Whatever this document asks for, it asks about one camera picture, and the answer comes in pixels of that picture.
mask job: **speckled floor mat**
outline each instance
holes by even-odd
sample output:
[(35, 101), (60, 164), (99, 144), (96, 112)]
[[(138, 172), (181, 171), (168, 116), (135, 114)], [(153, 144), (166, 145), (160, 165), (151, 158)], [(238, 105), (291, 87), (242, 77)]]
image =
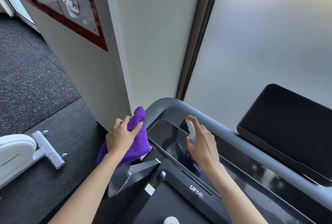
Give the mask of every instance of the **speckled floor mat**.
[(23, 133), (80, 97), (43, 38), (0, 15), (0, 136)]

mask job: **hand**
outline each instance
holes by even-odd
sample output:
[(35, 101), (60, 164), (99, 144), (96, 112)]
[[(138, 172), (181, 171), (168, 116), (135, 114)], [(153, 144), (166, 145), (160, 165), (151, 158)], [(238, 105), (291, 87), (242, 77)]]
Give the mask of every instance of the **hand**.
[(193, 122), (193, 126), (196, 131), (196, 142), (192, 143), (187, 137), (187, 147), (193, 159), (205, 170), (215, 162), (219, 163), (219, 154), (217, 151), (217, 144), (214, 140), (214, 136), (209, 132), (205, 126), (200, 125), (197, 118), (193, 116), (187, 116), (185, 119), (189, 119)]
[(121, 156), (121, 158), (123, 158), (123, 156), (131, 147), (134, 138), (142, 128), (143, 122), (140, 122), (134, 128), (134, 130), (129, 132), (127, 130), (127, 125), (130, 118), (130, 116), (126, 116), (123, 120), (119, 118), (115, 120), (114, 126), (106, 135), (106, 145), (108, 153), (117, 153)]

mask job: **purple microfiber towel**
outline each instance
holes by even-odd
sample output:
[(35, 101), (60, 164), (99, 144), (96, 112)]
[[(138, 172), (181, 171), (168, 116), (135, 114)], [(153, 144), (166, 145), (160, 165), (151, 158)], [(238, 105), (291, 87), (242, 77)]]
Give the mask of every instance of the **purple microfiber towel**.
[[(145, 118), (145, 111), (143, 107), (137, 107), (134, 112), (134, 116), (129, 120), (127, 130), (132, 131), (135, 126), (139, 124), (139, 122), (143, 122)], [(124, 155), (121, 162), (118, 164), (117, 168), (122, 166), (123, 164), (129, 163), (138, 159), (139, 157), (147, 154), (151, 151), (151, 147), (149, 145), (149, 141), (147, 140), (147, 133), (145, 125), (142, 125), (142, 128), (134, 138), (134, 142), (132, 143), (131, 147)], [(107, 146), (106, 142), (103, 143), (102, 148), (99, 151), (97, 164), (102, 162), (104, 156), (107, 154)]]

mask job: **warning sticker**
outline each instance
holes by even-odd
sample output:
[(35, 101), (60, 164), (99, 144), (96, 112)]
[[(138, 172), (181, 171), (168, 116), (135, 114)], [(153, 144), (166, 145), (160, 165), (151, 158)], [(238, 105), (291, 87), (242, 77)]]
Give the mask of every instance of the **warning sticker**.
[(147, 184), (147, 186), (145, 187), (145, 191), (147, 191), (147, 193), (150, 194), (150, 196), (152, 196), (155, 189), (150, 184)]

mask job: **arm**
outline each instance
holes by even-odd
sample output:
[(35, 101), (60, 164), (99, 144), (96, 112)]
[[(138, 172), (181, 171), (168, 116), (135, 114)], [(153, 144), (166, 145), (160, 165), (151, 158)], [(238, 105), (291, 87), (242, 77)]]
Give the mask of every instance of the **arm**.
[(139, 123), (132, 132), (127, 131), (130, 117), (117, 119), (106, 135), (108, 154), (85, 179), (69, 200), (49, 222), (50, 224), (91, 224), (110, 178), (142, 128)]
[(200, 125), (196, 117), (188, 116), (186, 119), (193, 122), (196, 131), (195, 143), (190, 142), (187, 137), (188, 150), (217, 188), (232, 222), (234, 224), (267, 224), (219, 162), (217, 145), (211, 132)]

